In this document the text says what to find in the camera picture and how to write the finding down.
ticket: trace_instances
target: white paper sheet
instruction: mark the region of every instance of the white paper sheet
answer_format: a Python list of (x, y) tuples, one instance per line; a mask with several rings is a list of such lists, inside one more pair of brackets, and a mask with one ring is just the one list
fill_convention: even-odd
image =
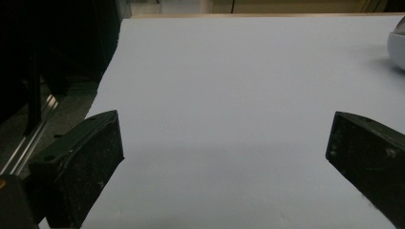
[(124, 20), (89, 113), (126, 159), (84, 228), (394, 228), (325, 159), (335, 111), (405, 133), (400, 16)]

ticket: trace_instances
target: black cable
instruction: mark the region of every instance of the black cable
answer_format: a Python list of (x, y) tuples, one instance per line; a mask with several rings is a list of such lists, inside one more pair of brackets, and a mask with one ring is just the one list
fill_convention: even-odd
[(230, 13), (233, 13), (234, 9), (235, 9), (235, 0), (232, 1), (232, 9), (230, 10)]

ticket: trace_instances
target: white object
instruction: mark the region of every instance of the white object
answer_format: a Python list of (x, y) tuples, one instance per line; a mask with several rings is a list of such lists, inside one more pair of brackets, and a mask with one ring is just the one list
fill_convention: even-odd
[(388, 54), (393, 62), (405, 70), (405, 17), (399, 22), (393, 32), (388, 36)]
[(394, 228), (325, 151), (335, 111), (405, 133), (399, 19), (124, 20), (88, 116), (126, 159), (83, 228)]

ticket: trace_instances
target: white table surface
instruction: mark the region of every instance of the white table surface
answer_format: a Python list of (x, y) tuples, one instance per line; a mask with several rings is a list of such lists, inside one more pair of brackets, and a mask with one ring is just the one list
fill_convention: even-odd
[(124, 20), (88, 116), (126, 159), (84, 228), (394, 226), (325, 159), (335, 111), (405, 133), (401, 16)]

